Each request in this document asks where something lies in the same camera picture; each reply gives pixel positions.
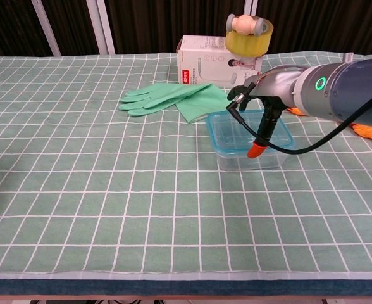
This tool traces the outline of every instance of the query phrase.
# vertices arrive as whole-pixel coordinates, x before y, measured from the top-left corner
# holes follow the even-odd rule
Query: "orange glove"
[[[306,114],[301,112],[298,108],[288,108],[287,110],[298,116],[306,116]],[[350,127],[357,135],[364,138],[372,139],[372,127],[369,127],[368,125],[358,125],[356,123],[353,123],[352,125],[350,125]]]

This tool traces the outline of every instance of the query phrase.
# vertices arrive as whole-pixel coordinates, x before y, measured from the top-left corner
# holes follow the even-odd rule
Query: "plastic food container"
[[[257,131],[263,110],[240,112],[252,130]],[[217,153],[218,165],[222,170],[255,170],[279,167],[288,154],[268,147],[259,157],[248,158],[255,137],[251,135],[228,111],[210,113],[206,119],[210,141]],[[270,142],[285,149],[295,149],[295,142],[283,120],[279,118]]]

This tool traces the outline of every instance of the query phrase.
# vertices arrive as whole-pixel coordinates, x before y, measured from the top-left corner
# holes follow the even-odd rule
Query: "white cardboard box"
[[[177,47],[178,82],[232,88],[261,72],[263,57],[245,58],[225,47],[225,37],[185,35]]]

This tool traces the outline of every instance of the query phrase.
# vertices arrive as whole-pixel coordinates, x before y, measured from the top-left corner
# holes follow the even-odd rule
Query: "small figurine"
[[[236,31],[241,35],[252,35],[259,36],[264,32],[263,18],[256,18],[249,15],[242,15],[236,17],[234,14],[228,16],[226,20],[226,30],[231,32]]]

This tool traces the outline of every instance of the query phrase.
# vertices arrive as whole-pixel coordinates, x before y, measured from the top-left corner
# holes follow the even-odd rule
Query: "grid pattern tablecloth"
[[[204,121],[117,110],[176,80],[175,54],[0,58],[0,278],[372,278],[372,140],[347,129],[280,168],[222,172]],[[336,126],[282,119],[298,147]]]

